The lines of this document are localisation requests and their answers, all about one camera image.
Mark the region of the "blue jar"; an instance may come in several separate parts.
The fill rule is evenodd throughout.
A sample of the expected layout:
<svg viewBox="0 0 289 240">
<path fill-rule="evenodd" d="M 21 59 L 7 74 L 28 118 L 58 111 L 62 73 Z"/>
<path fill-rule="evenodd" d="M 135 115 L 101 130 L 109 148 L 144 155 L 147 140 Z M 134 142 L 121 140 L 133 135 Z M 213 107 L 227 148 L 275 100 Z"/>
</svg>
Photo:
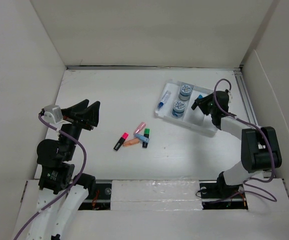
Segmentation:
<svg viewBox="0 0 289 240">
<path fill-rule="evenodd" d="M 171 114 L 175 118 L 181 118 L 183 117 L 185 110 L 186 110 L 186 103 L 184 101 L 177 100 L 173 103 Z"/>
<path fill-rule="evenodd" d="M 182 101 L 188 101 L 191 97 L 192 91 L 193 88 L 191 85 L 183 84 L 179 89 L 178 98 Z"/>
</svg>

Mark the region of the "white blue glue tube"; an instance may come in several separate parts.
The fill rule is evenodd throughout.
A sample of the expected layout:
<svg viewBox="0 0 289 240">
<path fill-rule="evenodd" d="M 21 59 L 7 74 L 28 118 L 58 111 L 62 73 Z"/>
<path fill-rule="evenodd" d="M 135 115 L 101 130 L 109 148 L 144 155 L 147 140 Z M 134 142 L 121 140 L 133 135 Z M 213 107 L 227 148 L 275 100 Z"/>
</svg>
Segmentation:
<svg viewBox="0 0 289 240">
<path fill-rule="evenodd" d="M 159 101 L 159 103 L 157 105 L 157 109 L 158 110 L 161 109 L 165 105 L 165 103 L 169 100 L 170 96 L 171 96 L 171 92 L 169 90 L 167 90 L 163 94 L 163 96 L 161 97 L 161 99 L 160 99 L 160 101 Z"/>
</svg>

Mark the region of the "pink cap black highlighter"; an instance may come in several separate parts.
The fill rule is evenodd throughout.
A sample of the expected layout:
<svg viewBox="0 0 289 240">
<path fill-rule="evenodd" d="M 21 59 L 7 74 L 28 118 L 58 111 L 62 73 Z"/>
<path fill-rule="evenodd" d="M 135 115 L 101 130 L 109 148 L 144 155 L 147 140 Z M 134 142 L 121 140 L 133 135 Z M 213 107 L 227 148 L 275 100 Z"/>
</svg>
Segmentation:
<svg viewBox="0 0 289 240">
<path fill-rule="evenodd" d="M 122 134 L 122 136 L 120 137 L 120 139 L 117 141 L 117 143 L 115 144 L 115 146 L 113 147 L 114 151 L 118 151 L 120 149 L 120 147 L 123 145 L 123 143 L 126 141 L 126 139 L 128 138 L 129 134 L 127 132 L 124 132 Z"/>
</svg>

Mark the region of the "pastel pink highlighter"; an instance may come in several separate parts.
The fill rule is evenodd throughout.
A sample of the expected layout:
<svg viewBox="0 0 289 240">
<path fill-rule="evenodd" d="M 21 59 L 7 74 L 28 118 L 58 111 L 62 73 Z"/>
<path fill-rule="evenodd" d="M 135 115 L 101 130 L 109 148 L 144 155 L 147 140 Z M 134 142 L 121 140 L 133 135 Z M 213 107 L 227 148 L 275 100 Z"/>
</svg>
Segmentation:
<svg viewBox="0 0 289 240">
<path fill-rule="evenodd" d="M 137 128 L 135 129 L 135 131 L 133 132 L 133 134 L 139 134 L 144 128 L 146 127 L 146 123 L 145 122 L 141 122 Z"/>
</svg>

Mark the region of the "green cap black highlighter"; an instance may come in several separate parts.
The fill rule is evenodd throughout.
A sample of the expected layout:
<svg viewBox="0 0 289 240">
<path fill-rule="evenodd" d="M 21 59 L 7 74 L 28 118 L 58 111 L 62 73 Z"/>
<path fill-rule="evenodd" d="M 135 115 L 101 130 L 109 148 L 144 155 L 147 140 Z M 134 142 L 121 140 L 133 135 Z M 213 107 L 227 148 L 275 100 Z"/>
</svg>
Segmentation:
<svg viewBox="0 0 289 240">
<path fill-rule="evenodd" d="M 146 141 L 142 142 L 142 147 L 144 149 L 146 149 L 148 147 L 148 143 L 149 143 L 149 136 L 150 136 L 150 129 L 149 128 L 145 128 L 144 129 L 144 134 L 143 136 L 145 137 Z"/>
</svg>

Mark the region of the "pastel blue highlighter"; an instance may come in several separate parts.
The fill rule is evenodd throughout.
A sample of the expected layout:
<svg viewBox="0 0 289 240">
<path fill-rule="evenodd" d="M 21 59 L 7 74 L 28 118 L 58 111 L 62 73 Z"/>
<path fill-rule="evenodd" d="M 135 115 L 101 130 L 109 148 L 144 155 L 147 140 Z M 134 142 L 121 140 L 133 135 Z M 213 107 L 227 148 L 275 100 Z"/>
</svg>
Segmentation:
<svg viewBox="0 0 289 240">
<path fill-rule="evenodd" d="M 139 133 L 135 133 L 134 136 L 139 139 L 140 141 L 144 142 L 144 143 L 148 143 L 149 139 L 147 137 L 145 137 L 144 135 L 141 135 Z"/>
</svg>

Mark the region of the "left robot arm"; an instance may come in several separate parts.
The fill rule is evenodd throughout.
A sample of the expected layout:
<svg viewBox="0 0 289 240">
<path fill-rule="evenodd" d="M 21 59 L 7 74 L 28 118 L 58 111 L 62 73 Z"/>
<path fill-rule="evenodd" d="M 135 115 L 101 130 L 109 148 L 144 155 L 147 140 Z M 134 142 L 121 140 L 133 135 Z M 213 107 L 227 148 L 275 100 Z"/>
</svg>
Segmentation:
<svg viewBox="0 0 289 240">
<path fill-rule="evenodd" d="M 44 139 L 36 149 L 41 166 L 35 214 L 16 234 L 29 228 L 28 240 L 63 240 L 79 207 L 96 193 L 96 178 L 85 174 L 87 151 L 80 143 L 82 130 L 91 131 L 99 124 L 101 103 L 85 99 L 62 109 L 45 106 L 38 119 L 58 134 L 57 139 Z"/>
</svg>

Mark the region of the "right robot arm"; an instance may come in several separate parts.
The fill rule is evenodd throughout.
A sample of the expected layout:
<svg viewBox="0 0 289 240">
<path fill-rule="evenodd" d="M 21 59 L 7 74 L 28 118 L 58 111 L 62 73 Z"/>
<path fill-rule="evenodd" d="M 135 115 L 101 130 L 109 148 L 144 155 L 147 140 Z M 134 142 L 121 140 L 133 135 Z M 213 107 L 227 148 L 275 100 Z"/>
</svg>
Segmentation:
<svg viewBox="0 0 289 240">
<path fill-rule="evenodd" d="M 248 181 L 271 182 L 275 178 L 275 170 L 282 165 L 275 129 L 246 122 L 229 113 L 229 100 L 229 90 L 215 91 L 196 98 L 191 106 L 192 110 L 199 108 L 204 115 L 210 115 L 217 129 L 231 134 L 241 143 L 240 161 L 221 172 L 212 188 L 221 197 L 227 197 Z"/>
</svg>

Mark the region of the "white organizer tray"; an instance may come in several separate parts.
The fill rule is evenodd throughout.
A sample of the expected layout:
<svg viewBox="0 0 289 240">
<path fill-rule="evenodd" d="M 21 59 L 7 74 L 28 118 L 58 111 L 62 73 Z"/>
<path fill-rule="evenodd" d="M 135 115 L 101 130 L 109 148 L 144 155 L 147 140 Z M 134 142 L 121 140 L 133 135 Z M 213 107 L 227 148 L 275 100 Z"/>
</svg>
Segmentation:
<svg viewBox="0 0 289 240">
<path fill-rule="evenodd" d="M 180 87 L 183 84 L 188 84 L 192 87 L 192 94 L 190 99 L 187 101 L 179 99 Z M 158 99 L 158 103 L 166 91 L 170 91 L 171 96 L 161 109 L 157 109 L 157 107 L 155 108 L 154 114 L 157 118 L 191 129 L 195 132 L 200 132 L 207 136 L 212 137 L 216 134 L 218 129 L 213 125 L 211 116 L 204 115 L 204 113 L 198 107 L 195 110 L 191 109 L 194 100 L 197 99 L 200 94 L 203 96 L 209 95 L 213 93 L 213 90 L 170 79 L 166 82 L 161 96 Z M 172 115 L 173 104 L 175 101 L 183 101 L 186 104 L 184 115 L 181 118 L 176 118 Z"/>
</svg>

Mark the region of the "pastel orange highlighter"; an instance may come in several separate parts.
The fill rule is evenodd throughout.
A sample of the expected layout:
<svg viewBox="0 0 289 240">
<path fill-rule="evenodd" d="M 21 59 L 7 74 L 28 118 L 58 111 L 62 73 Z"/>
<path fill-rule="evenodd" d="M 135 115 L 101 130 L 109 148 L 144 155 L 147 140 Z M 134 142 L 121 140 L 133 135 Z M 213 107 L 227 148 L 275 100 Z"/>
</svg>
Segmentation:
<svg viewBox="0 0 289 240">
<path fill-rule="evenodd" d="M 130 146 L 133 146 L 133 145 L 136 145 L 136 144 L 139 144 L 139 143 L 140 143 L 140 140 L 138 138 L 133 138 L 131 140 L 125 141 L 123 143 L 123 146 L 124 147 L 130 147 Z"/>
</svg>

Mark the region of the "aluminium rail right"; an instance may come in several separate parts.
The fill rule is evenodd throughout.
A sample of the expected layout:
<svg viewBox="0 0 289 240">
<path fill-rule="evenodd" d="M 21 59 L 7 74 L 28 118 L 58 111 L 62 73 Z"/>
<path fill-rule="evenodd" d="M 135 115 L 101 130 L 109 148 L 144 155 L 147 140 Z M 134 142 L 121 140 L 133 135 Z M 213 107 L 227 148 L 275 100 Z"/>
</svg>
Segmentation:
<svg viewBox="0 0 289 240">
<path fill-rule="evenodd" d="M 248 120 L 246 121 L 247 128 L 251 129 L 253 125 L 257 126 L 257 118 L 251 104 L 251 100 L 244 83 L 243 74 L 240 69 L 234 70 L 234 76 L 237 82 L 237 86 L 241 95 L 241 99 L 246 111 Z M 270 153 L 268 148 L 260 148 L 265 146 L 266 142 L 263 139 L 261 133 L 256 129 L 248 130 L 247 133 L 242 135 L 241 141 L 241 157 L 242 163 L 245 164 L 248 170 L 253 173 L 257 171 L 268 171 L 275 166 L 274 162 L 271 162 Z"/>
</svg>

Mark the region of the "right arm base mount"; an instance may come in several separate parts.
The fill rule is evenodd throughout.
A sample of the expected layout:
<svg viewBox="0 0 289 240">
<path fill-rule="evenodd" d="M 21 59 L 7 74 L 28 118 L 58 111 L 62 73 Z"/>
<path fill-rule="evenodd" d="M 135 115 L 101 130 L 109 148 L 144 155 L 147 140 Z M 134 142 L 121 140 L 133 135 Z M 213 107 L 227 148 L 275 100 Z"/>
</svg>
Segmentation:
<svg viewBox="0 0 289 240">
<path fill-rule="evenodd" d="M 195 196 L 201 199 L 203 210 L 247 210 L 243 185 L 226 185 L 223 176 L 217 180 L 199 181 Z"/>
</svg>

